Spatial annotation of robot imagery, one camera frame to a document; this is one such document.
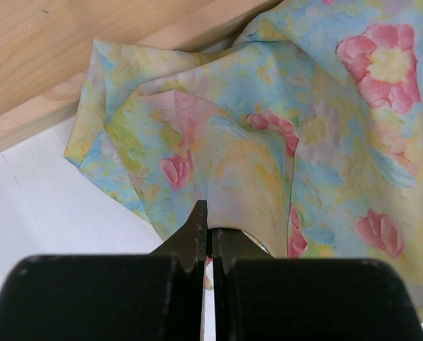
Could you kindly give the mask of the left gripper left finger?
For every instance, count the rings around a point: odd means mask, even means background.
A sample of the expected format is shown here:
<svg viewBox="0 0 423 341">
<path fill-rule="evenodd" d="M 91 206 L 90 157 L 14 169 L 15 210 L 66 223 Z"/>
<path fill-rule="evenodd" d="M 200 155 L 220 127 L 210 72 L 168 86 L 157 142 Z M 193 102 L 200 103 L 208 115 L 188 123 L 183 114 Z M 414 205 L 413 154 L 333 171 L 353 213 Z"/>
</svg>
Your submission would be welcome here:
<svg viewBox="0 0 423 341">
<path fill-rule="evenodd" d="M 0 290 L 0 340 L 202 340 L 207 205 L 149 254 L 35 255 Z"/>
</svg>

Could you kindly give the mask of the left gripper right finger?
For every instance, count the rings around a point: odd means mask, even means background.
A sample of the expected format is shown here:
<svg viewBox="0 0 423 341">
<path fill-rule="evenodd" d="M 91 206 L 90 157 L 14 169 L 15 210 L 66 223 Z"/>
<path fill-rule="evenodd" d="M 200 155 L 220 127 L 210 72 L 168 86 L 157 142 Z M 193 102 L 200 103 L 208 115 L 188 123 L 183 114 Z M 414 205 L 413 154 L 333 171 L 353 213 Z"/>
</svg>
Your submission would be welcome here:
<svg viewBox="0 0 423 341">
<path fill-rule="evenodd" d="M 423 340 L 396 271 L 375 259 L 275 259 L 210 233 L 218 340 Z"/>
</svg>

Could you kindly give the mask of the floral pastel skirt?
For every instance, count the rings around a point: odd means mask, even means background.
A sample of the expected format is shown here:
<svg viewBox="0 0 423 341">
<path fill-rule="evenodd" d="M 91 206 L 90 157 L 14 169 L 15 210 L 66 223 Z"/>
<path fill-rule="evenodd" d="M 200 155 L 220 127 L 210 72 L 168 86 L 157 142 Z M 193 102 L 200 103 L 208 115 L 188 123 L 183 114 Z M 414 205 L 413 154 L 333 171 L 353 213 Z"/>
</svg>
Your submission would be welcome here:
<svg viewBox="0 0 423 341">
<path fill-rule="evenodd" d="M 220 53 L 96 40 L 65 158 L 169 238 L 375 258 L 423 318 L 423 1 L 284 1 Z"/>
</svg>

